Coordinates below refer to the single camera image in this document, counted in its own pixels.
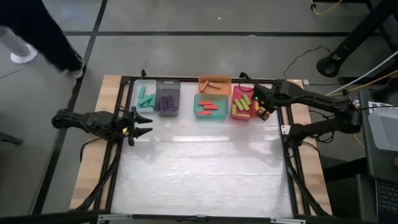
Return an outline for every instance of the person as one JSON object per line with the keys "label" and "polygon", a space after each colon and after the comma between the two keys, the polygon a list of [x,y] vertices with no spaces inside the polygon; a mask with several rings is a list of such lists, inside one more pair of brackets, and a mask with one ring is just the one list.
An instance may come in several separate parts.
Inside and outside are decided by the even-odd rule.
{"label": "person", "polygon": [[10,28],[63,73],[83,76],[86,65],[42,0],[0,1],[0,26]]}

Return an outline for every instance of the orange block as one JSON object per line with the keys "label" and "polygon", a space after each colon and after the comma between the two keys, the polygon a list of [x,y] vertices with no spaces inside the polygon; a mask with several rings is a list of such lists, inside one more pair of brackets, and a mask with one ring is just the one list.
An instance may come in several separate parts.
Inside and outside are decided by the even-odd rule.
{"label": "orange block", "polygon": [[205,91],[205,88],[207,87],[208,84],[209,84],[209,81],[206,81],[205,84],[203,84],[203,86],[200,89],[201,93],[203,93]]}
{"label": "orange block", "polygon": [[211,111],[199,111],[197,115],[211,115]]}
{"label": "orange block", "polygon": [[215,84],[213,82],[209,82],[208,83],[210,87],[216,88],[216,89],[221,89],[221,85],[220,84]]}
{"label": "orange block", "polygon": [[218,110],[217,105],[205,105],[205,110]]}
{"label": "orange block", "polygon": [[199,101],[199,106],[212,105],[212,104],[213,102],[211,101],[205,101],[205,100]]}

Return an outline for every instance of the black metal frame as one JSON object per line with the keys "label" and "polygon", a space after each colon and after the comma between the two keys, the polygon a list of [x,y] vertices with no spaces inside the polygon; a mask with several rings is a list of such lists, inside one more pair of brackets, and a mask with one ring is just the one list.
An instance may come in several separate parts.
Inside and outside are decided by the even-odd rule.
{"label": "black metal frame", "polygon": [[[129,85],[129,89],[127,92],[127,98],[126,98],[126,107],[129,108],[130,106],[130,101],[131,101],[131,95],[132,95],[132,88],[135,80],[138,79],[145,79],[145,80],[179,80],[181,82],[198,82],[198,78],[194,77],[148,77],[143,70],[141,72],[140,77],[122,77],[119,91],[118,91],[118,97],[116,100],[116,106],[114,109],[114,114],[115,116],[119,116],[120,112],[120,106],[121,106],[121,99],[123,97],[124,93],[124,88],[126,85]],[[232,78],[232,83],[263,83],[263,84],[273,84],[275,82],[274,79],[250,79],[247,75],[244,73],[241,74],[239,78]],[[289,124],[292,124],[293,121],[293,114],[292,110],[290,107],[287,108],[287,120],[289,121]],[[282,114],[282,109],[279,108],[277,110],[278,114],[278,120],[279,124],[283,125],[284,124],[284,115]],[[304,184],[303,180],[303,172],[302,172],[302,164],[300,160],[300,154],[299,154],[299,149],[297,147],[294,147],[294,158],[295,158],[295,163],[297,166],[297,171],[294,170],[292,161],[290,160],[290,155],[289,155],[289,145],[288,142],[286,141],[286,138],[283,137],[282,135],[282,130],[280,129],[280,135],[282,136],[282,146],[283,146],[283,151],[284,151],[284,159],[285,159],[285,168],[287,170],[287,180],[288,180],[288,186],[289,186],[289,194],[290,194],[290,201],[292,204],[292,211],[294,214],[295,219],[299,220],[306,220],[307,223],[361,223],[360,221],[356,220],[343,220],[339,219],[333,216],[328,215],[326,212],[324,212],[322,209],[320,212],[317,212],[318,215],[324,215],[320,217],[314,217],[311,216],[310,214],[310,206],[317,211],[320,206],[319,204],[315,201],[315,199],[312,197],[311,193],[308,191]],[[114,144],[117,144],[116,147],[116,153],[114,156],[114,160],[112,161],[111,167],[108,167],[109,165],[109,158],[111,155],[111,151],[113,149]],[[101,176],[98,185],[95,187],[96,192],[92,192],[91,194],[96,195],[96,197],[91,200],[91,203],[94,202],[94,210],[92,211],[85,211],[88,209],[88,207],[91,205],[91,203],[84,204],[84,206],[80,206],[79,208],[83,207],[83,210],[72,210],[70,212],[66,213],[54,213],[54,214],[45,214],[45,215],[28,215],[28,216],[22,216],[22,217],[5,217],[5,218],[0,218],[0,223],[83,223],[83,222],[96,222],[97,219],[99,218],[100,215],[109,215],[110,214],[110,209],[111,209],[111,203],[113,199],[113,193],[114,193],[114,188],[115,188],[115,183],[116,183],[116,177],[118,174],[118,165],[119,165],[119,160],[121,156],[121,149],[122,149],[122,144],[123,141],[119,142],[108,142],[106,145],[106,152],[104,155],[104,161],[102,165],[102,170],[101,170]],[[104,183],[107,181],[107,177],[111,175],[111,180],[110,180],[110,185],[108,189],[108,197],[106,199],[106,205],[105,205],[105,210],[98,210],[99,207],[99,201],[101,200],[101,195],[102,195],[102,187]],[[301,215],[298,212],[298,205],[297,205],[297,198],[295,194],[295,186],[294,186],[294,181],[298,185],[300,191],[302,192],[302,202],[303,202],[303,207],[305,210],[305,214]],[[151,220],[177,220],[177,221],[196,221],[196,222],[210,222],[210,221],[216,221],[216,220],[233,220],[233,221],[238,221],[238,220],[244,220],[244,221],[249,221],[249,222],[256,222],[256,221],[262,221],[265,223],[272,223],[275,220],[272,218],[254,218],[254,217],[209,217],[209,216],[202,216],[202,215],[197,215],[197,216],[186,216],[186,215],[140,215],[140,214],[133,214],[133,215],[126,215],[126,218],[134,218],[134,219],[151,219]]]}
{"label": "black metal frame", "polygon": [[[119,93],[118,93],[118,97],[117,97],[117,101],[116,101],[116,106],[115,106],[115,116],[119,116],[119,108],[120,108],[120,104],[121,104],[121,98],[123,95],[123,91],[124,91],[124,87],[127,83],[129,83],[129,90],[128,90],[128,94],[127,94],[127,99],[126,99],[126,107],[129,108],[130,107],[130,101],[131,101],[131,93],[132,93],[132,88],[134,85],[134,81],[138,80],[138,79],[145,79],[145,80],[158,80],[158,79],[162,79],[162,80],[179,80],[181,82],[198,82],[198,78],[195,77],[148,77],[146,72],[144,70],[141,71],[141,76],[140,77],[122,77],[121,79],[121,85],[119,88]],[[231,80],[232,83],[263,83],[263,84],[273,84],[275,82],[275,80],[273,79],[250,79],[248,76],[244,76],[243,74],[241,74],[240,78],[232,78]],[[291,111],[291,108],[287,108],[287,116],[288,116],[288,120],[289,120],[289,124],[292,124],[293,121],[293,114]],[[279,109],[278,110],[278,117],[279,117],[279,123],[280,125],[283,125],[283,115],[282,115],[282,110]],[[116,149],[116,154],[115,154],[115,160],[117,160],[117,162],[120,160],[120,155],[121,155],[121,148],[122,148],[122,144],[123,142],[118,142],[118,146]],[[112,150],[113,144],[112,143],[108,143],[107,144],[107,148],[106,148],[106,156],[104,157],[104,162],[103,162],[103,166],[102,166],[102,171],[101,171],[101,176],[100,179],[104,178],[104,173],[105,171],[105,167],[108,166],[109,163],[109,156],[111,154],[111,150]],[[291,165],[292,168],[292,164],[290,162],[290,155],[289,155],[289,146],[287,145],[287,143],[284,141],[283,143],[283,148],[284,148],[284,157],[285,157],[285,164],[286,164],[286,169],[289,171],[289,166],[288,164]],[[294,157],[295,157],[295,163],[297,166],[297,173],[298,176],[296,178],[292,178],[292,175],[288,175],[288,186],[289,186],[289,193],[290,193],[290,200],[292,203],[292,211],[294,216],[298,215],[298,208],[297,208],[297,198],[296,198],[296,194],[295,194],[295,190],[294,190],[294,184],[293,184],[293,179],[300,179],[302,180],[302,182],[304,183],[304,175],[303,175],[303,170],[302,170],[302,164],[301,164],[301,160],[300,160],[300,153],[299,153],[299,149],[297,147],[294,148]],[[108,197],[106,199],[106,210],[110,210],[111,208],[111,203],[112,203],[112,199],[113,199],[113,192],[114,192],[114,188],[115,188],[115,183],[116,183],[116,177],[118,174],[118,169],[116,168],[116,170],[114,171],[114,173],[112,174],[111,177],[111,182],[109,185],[109,190],[108,190]],[[311,193],[308,191],[308,189],[306,189],[306,186],[304,184],[303,186],[305,188],[306,192],[302,192],[302,202],[303,202],[303,207],[304,207],[304,212],[306,215],[311,215],[310,213],[310,207],[309,207],[309,203],[311,204],[311,206],[313,208],[316,208],[317,203],[315,201],[315,199],[313,201],[308,201],[306,199],[306,196],[308,197],[308,195],[311,195]],[[95,209],[98,209],[99,207],[99,201],[101,198],[101,194],[102,194],[102,189],[100,194],[98,194],[98,197],[96,198],[96,203],[95,203]],[[132,215],[133,218],[135,217],[148,217],[148,218],[153,218],[152,215]],[[197,216],[174,216],[174,215],[169,215],[167,216],[167,218],[172,218],[174,220],[208,220],[210,217],[197,217]]]}

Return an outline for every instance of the cable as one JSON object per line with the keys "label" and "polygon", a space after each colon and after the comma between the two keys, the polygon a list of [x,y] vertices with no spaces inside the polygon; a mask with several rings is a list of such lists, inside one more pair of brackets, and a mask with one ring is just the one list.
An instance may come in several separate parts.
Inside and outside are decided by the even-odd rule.
{"label": "cable", "polygon": [[[326,116],[326,115],[324,115],[323,113],[320,113],[320,112],[317,112],[317,111],[313,111],[313,110],[309,110],[309,112],[319,114],[319,115],[321,115],[323,118],[325,118],[326,120],[329,120],[329,118],[335,116],[335,115]],[[314,136],[312,136],[312,137],[315,138],[316,141],[322,142],[322,143],[325,143],[325,144],[331,143],[331,142],[334,140],[334,138],[335,138],[335,132],[332,131],[330,137],[328,137],[328,138],[326,138],[326,139],[320,139],[324,134],[326,134],[326,133],[314,135]]]}
{"label": "cable", "polygon": [[333,94],[333,93],[336,93],[336,92],[339,91],[339,90],[342,90],[342,89],[346,88],[346,87],[349,86],[349,85],[352,85],[352,84],[356,83],[358,80],[360,80],[360,79],[362,79],[362,78],[368,76],[370,73],[374,72],[376,69],[378,69],[379,67],[381,67],[382,65],[384,65],[386,62],[388,62],[392,57],[394,57],[394,56],[397,55],[397,54],[398,54],[398,51],[396,51],[396,52],[393,53],[390,57],[388,57],[388,58],[385,59],[383,62],[381,62],[378,66],[374,67],[372,70],[370,70],[370,71],[368,71],[367,73],[365,73],[363,76],[361,76],[361,77],[355,79],[354,81],[350,82],[349,84],[346,84],[345,86],[342,86],[342,87],[340,87],[340,88],[337,88],[336,90],[331,91],[330,93],[328,93],[328,94],[326,94],[326,95],[329,96],[329,95],[331,95],[331,94]]}
{"label": "cable", "polygon": [[393,80],[393,79],[397,78],[397,76],[398,76],[398,74],[397,74],[397,75],[394,75],[394,77],[392,77],[390,80],[388,80],[388,82],[387,82],[386,86],[388,86],[388,84],[391,82],[391,80]]}
{"label": "cable", "polygon": [[317,47],[317,48],[314,48],[314,49],[307,50],[306,52],[304,52],[304,53],[302,53],[301,55],[297,56],[297,57],[293,60],[293,62],[290,63],[290,65],[287,66],[287,68],[286,68],[285,71],[284,71],[284,77],[287,79],[287,76],[286,76],[287,70],[290,68],[290,66],[292,66],[292,65],[294,64],[294,62],[296,62],[296,60],[297,60],[299,57],[302,57],[302,56],[304,56],[306,53],[313,52],[314,50],[318,50],[318,49],[320,49],[320,48],[322,48],[322,47],[326,48],[326,49],[329,51],[329,54],[331,54],[331,51],[329,50],[329,48],[326,47],[326,46],[323,46],[323,45],[322,45],[322,46],[319,46],[319,47]]}
{"label": "cable", "polygon": [[313,3],[313,0],[311,0],[311,8],[312,8],[312,11],[313,11],[316,15],[320,16],[320,15],[323,15],[323,14],[326,14],[326,13],[330,12],[330,11],[331,11],[332,9],[334,9],[337,5],[339,5],[342,1],[343,1],[343,0],[340,0],[338,3],[336,3],[334,6],[332,6],[331,8],[329,8],[328,10],[326,10],[325,12],[317,12],[317,10],[315,9],[317,5]]}
{"label": "cable", "polygon": [[366,110],[366,109],[372,109],[372,108],[397,108],[398,106],[370,106],[367,108],[358,108],[359,110]]}
{"label": "cable", "polygon": [[331,84],[308,84],[310,86],[329,86],[329,85],[341,85],[340,83],[331,83]]}
{"label": "cable", "polygon": [[[364,87],[366,87],[366,86],[368,86],[368,85],[371,85],[371,84],[373,84],[373,83],[375,83],[375,82],[377,82],[377,81],[382,80],[383,78],[387,78],[387,77],[389,77],[389,76],[391,76],[391,75],[395,75],[395,74],[398,75],[398,70],[395,70],[395,71],[391,72],[390,74],[384,75],[383,77],[378,78],[378,79],[376,79],[376,80],[373,80],[373,81],[371,81],[371,82],[369,82],[369,83],[367,83],[367,84],[363,84],[363,85],[361,85],[361,86],[358,86],[358,87],[355,87],[355,88],[353,88],[353,89],[350,89],[350,90],[348,90],[348,92],[352,92],[352,91],[356,91],[356,90],[358,90],[358,89],[364,88]],[[343,94],[343,93],[335,93],[335,94],[331,94],[331,95],[327,95],[327,96],[338,96],[338,95],[342,95],[342,94]]]}
{"label": "cable", "polygon": [[84,151],[85,146],[88,145],[88,144],[90,144],[90,143],[92,143],[92,142],[95,142],[95,141],[97,141],[97,140],[100,140],[101,138],[102,138],[102,137],[96,138],[96,139],[94,139],[94,140],[90,140],[90,141],[84,143],[84,144],[81,146],[81,149],[80,149],[80,162],[81,162],[81,160],[83,160],[83,151]]}
{"label": "cable", "polygon": [[363,149],[365,149],[365,146],[363,146],[363,144],[362,144],[361,141],[358,139],[358,137],[356,136],[356,134],[354,134],[354,138],[355,138],[355,140],[358,142],[358,144],[359,144]]}
{"label": "cable", "polygon": [[309,142],[306,142],[306,141],[303,141],[303,143],[305,143],[305,144],[307,144],[309,146],[312,146],[318,152],[319,156],[321,156],[321,152],[319,151],[319,149],[315,145],[313,145],[313,144],[311,144]]}

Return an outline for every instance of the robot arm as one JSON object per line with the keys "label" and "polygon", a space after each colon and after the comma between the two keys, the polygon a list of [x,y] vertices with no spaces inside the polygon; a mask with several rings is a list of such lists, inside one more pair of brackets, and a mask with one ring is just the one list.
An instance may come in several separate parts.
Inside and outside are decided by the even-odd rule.
{"label": "robot arm", "polygon": [[107,111],[79,114],[65,109],[52,118],[52,125],[57,129],[75,127],[109,141],[128,137],[130,146],[134,145],[134,138],[152,131],[152,128],[137,128],[135,123],[151,122],[151,119],[140,116],[134,106],[131,111],[124,111],[121,118],[115,118]]}
{"label": "robot arm", "polygon": [[276,80],[272,88],[262,85],[254,87],[253,99],[269,113],[281,106],[301,103],[331,112],[334,118],[312,124],[293,124],[288,135],[289,144],[300,146],[307,136],[324,134],[332,131],[353,134],[361,130],[361,113],[349,100],[336,100],[329,96],[319,95],[303,90],[300,86],[287,80]]}

